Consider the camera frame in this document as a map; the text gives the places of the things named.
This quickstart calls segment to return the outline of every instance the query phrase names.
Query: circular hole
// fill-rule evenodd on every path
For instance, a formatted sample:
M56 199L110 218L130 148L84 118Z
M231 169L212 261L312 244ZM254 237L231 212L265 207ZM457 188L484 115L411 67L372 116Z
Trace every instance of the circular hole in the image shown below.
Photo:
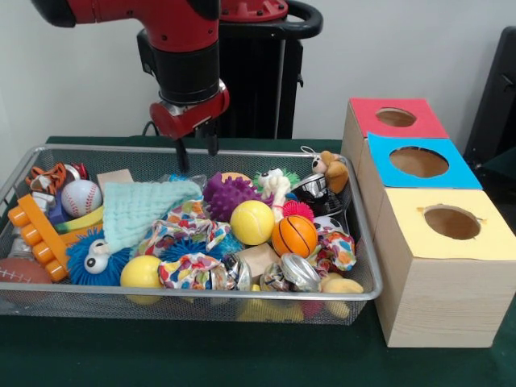
M425 220L432 230L448 238L466 240L481 232L475 216L459 207L429 207L425 210Z
M384 107L377 111L377 118L391 127L409 127L416 122L415 115L395 107Z
M399 148L389 158L396 168L417 177L439 176L450 168L444 157L425 148Z

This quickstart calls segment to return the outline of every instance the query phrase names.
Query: teddy bear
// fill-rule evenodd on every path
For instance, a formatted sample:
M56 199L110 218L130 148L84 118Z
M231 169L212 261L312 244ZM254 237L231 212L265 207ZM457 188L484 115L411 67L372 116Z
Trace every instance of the teddy bear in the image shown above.
M339 156L329 151L321 152L312 161L314 173L323 173L326 178L327 187L340 194L347 184L349 172L346 165L340 161Z

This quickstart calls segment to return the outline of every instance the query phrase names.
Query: black cable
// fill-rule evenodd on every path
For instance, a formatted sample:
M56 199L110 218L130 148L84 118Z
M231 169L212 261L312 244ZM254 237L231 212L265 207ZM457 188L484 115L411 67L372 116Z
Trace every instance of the black cable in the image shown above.
M149 121L145 124L144 132L142 133L142 135L147 135L147 131L150 126L154 128L154 133L156 133L156 135L160 135L160 132L158 131L158 128L153 121Z

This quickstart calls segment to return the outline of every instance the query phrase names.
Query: metal mesh basket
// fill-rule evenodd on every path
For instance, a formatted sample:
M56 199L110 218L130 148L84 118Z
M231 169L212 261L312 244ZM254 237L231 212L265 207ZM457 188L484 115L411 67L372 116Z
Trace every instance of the metal mesh basket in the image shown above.
M254 176L281 167L300 177L311 173L311 156L304 153L222 151L210 157L205 151L189 151L190 174L212 176L235 171ZM0 198L28 194L23 179L32 166L43 170L56 163L85 163L91 177L98 173L130 169L135 181L157 181L178 171L174 151L161 148L122 148L45 145L31 150L0 190ZM341 221L356 241L357 263L347 277L364 287L362 294L229 292L183 289L137 289L77 286L66 281L54 285L0 282L0 314L87 318L149 318L242 322L351 324L381 291L381 276L368 232L364 208L351 163L350 183L342 193ZM0 256L10 251L13 227L0 234Z

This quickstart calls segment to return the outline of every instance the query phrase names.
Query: blue paper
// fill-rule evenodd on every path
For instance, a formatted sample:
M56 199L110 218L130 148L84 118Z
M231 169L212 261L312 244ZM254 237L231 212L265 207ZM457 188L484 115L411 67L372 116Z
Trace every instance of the blue paper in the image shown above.
M459 151L449 139L393 138L368 133L372 159L385 186L394 188L482 189ZM390 155L402 148L423 148L441 155L448 170L435 177L417 177L394 166Z

